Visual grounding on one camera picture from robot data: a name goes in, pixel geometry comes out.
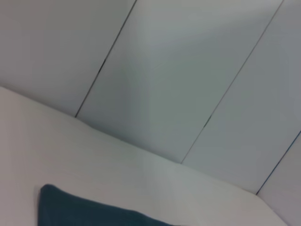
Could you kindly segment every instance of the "white surface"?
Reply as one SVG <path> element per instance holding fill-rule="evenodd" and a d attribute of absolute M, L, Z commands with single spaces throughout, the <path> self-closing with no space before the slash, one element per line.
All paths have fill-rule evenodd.
<path fill-rule="evenodd" d="M 277 166 L 259 196 L 290 226 L 301 225 L 301 137 Z"/>
<path fill-rule="evenodd" d="M 280 0 L 139 0 L 79 119 L 180 162 Z"/>
<path fill-rule="evenodd" d="M 284 1 L 185 165 L 259 190 L 301 130 L 300 20 L 300 1 Z"/>
<path fill-rule="evenodd" d="M 284 226 L 257 196 L 0 88 L 0 225 L 33 226 L 51 183 L 175 225 Z"/>
<path fill-rule="evenodd" d="M 134 0 L 2 0 L 0 85 L 75 115 Z"/>

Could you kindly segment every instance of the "white wall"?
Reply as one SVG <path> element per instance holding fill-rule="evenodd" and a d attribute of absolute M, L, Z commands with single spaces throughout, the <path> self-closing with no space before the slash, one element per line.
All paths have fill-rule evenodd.
<path fill-rule="evenodd" d="M 78 117 L 180 162 L 281 0 L 138 0 Z"/>
<path fill-rule="evenodd" d="M 301 2 L 285 0 L 185 165 L 259 190 L 301 130 L 300 21 Z"/>
<path fill-rule="evenodd" d="M 301 225 L 301 136 L 259 192 L 288 225 Z"/>
<path fill-rule="evenodd" d="M 134 0 L 2 0 L 0 86 L 75 115 Z"/>

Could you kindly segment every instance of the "white paneling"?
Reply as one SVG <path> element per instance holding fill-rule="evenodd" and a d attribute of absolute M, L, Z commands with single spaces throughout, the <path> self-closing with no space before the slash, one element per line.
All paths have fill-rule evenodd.
<path fill-rule="evenodd" d="M 180 162 L 279 0 L 139 0 L 79 113 Z"/>
<path fill-rule="evenodd" d="M 259 190 L 301 129 L 300 21 L 300 1 L 284 1 L 185 165 Z"/>
<path fill-rule="evenodd" d="M 288 225 L 301 225 L 301 137 L 258 194 Z"/>
<path fill-rule="evenodd" d="M 134 0 L 3 0 L 0 85 L 75 115 Z"/>

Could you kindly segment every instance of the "white bed sheet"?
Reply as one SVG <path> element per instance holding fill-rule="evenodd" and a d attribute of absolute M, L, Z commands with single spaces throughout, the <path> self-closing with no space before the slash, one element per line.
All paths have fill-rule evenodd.
<path fill-rule="evenodd" d="M 285 225 L 249 192 L 0 88 L 0 225 L 36 225 L 47 183 L 175 225 Z"/>

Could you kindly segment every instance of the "dark teal fabric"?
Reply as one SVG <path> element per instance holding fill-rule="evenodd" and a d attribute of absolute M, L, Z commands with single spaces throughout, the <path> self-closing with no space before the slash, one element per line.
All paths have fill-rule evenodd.
<path fill-rule="evenodd" d="M 38 226 L 170 226 L 132 210 L 100 204 L 45 185 L 40 191 Z"/>

